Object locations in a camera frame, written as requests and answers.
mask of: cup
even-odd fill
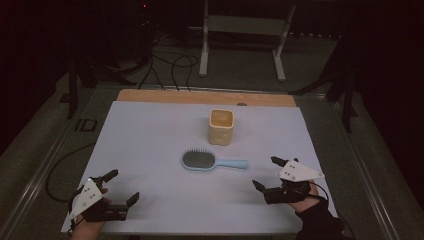
[[[214,109],[209,117],[208,142],[226,146],[231,143],[234,129],[234,114],[229,110]]]

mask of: table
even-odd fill
[[[105,233],[269,235],[299,231],[301,221],[293,209],[286,204],[267,205],[251,182],[255,179],[267,187],[281,183],[280,167],[272,164],[271,156],[298,157],[320,171],[303,117],[291,96],[123,90],[117,100],[81,183],[118,169],[120,174],[106,184],[107,197],[119,203],[139,191],[141,198],[125,222],[108,222]],[[208,113],[213,108],[235,113],[229,146],[207,143]],[[270,139],[274,134],[278,138]],[[176,155],[187,146],[208,148],[223,158],[246,158],[249,168],[188,171]],[[329,192],[324,179],[316,182]],[[331,199],[330,211],[336,215]],[[65,221],[62,231],[68,228],[69,221]]]

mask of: blue brush handle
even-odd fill
[[[215,166],[225,166],[225,167],[246,169],[249,166],[249,163],[247,162],[247,160],[215,159]]]

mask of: brush bristles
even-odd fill
[[[214,154],[206,149],[190,149],[183,155],[183,163],[190,168],[211,168],[215,164]]]

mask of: white table surface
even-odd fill
[[[232,110],[235,127],[228,146],[207,141],[212,109]],[[220,159],[246,159],[246,170],[217,167],[193,172],[182,154],[208,149]],[[114,102],[81,179],[119,175],[105,197],[124,203],[140,192],[127,220],[107,222],[103,232],[158,235],[256,235],[298,232],[301,221],[286,204],[267,205],[252,179],[278,187],[281,167],[271,156],[298,158],[321,171],[297,107]],[[315,181],[330,194],[324,179]],[[336,211],[330,195],[330,212]],[[65,219],[62,231],[69,229]]]

